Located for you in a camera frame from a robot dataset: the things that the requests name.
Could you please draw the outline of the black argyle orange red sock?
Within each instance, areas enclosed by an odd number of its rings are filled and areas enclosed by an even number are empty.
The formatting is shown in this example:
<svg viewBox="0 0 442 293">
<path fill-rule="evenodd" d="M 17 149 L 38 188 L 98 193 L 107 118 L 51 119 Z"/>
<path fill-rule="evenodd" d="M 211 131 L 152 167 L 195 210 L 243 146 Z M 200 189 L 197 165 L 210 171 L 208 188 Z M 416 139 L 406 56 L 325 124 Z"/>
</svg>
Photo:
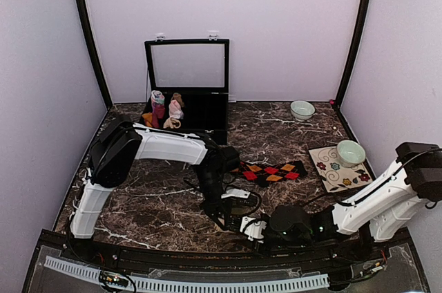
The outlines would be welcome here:
<svg viewBox="0 0 442 293">
<path fill-rule="evenodd" d="M 292 181 L 299 178 L 303 179 L 308 175 L 307 170 L 300 160 L 276 165 L 241 162 L 239 167 L 232 170 L 231 173 L 259 187 L 269 187 L 277 182 Z"/>
</svg>

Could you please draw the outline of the striped beige maroon sock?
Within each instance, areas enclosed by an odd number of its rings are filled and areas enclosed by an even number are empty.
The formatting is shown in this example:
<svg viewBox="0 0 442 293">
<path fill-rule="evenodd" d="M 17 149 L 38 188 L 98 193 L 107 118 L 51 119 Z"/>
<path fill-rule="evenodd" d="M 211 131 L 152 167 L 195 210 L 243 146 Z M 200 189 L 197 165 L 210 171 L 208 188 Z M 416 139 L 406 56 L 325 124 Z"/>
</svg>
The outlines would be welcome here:
<svg viewBox="0 0 442 293">
<path fill-rule="evenodd" d="M 215 223 L 222 231 L 239 232 L 242 218 L 251 215 L 256 209 L 237 202 L 222 203 L 216 207 Z"/>
</svg>

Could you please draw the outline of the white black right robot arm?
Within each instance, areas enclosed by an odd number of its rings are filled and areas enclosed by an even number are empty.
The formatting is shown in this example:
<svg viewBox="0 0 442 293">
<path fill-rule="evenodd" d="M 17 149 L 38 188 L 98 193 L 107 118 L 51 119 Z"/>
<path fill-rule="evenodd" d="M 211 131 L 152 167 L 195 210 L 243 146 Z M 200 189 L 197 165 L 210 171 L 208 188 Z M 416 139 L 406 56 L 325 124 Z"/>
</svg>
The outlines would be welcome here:
<svg viewBox="0 0 442 293">
<path fill-rule="evenodd" d="M 375 181 L 344 201 L 308 214 L 298 205 L 280 205 L 263 229 L 269 249 L 300 249 L 335 245 L 367 225 L 368 234 L 356 241 L 353 256 L 367 261 L 379 243 L 427 204 L 441 202 L 441 147 L 404 142 L 397 158 Z"/>
</svg>

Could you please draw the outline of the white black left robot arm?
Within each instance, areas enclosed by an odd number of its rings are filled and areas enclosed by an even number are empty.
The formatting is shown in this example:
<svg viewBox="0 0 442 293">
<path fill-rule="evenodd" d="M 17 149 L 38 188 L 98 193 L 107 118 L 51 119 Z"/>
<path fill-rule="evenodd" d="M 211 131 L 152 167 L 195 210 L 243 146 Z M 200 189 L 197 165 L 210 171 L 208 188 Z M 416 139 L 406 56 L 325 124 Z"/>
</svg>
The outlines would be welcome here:
<svg viewBox="0 0 442 293">
<path fill-rule="evenodd" d="M 191 165 L 204 196 L 202 209 L 221 229 L 231 217 L 224 197 L 224 175 L 238 168 L 232 146 L 219 146 L 204 133 L 178 133 L 146 127 L 119 115 L 90 147 L 80 201 L 70 217 L 70 250 L 83 263 L 97 258 L 95 225 L 113 190 L 126 181 L 136 160 L 167 160 Z"/>
</svg>

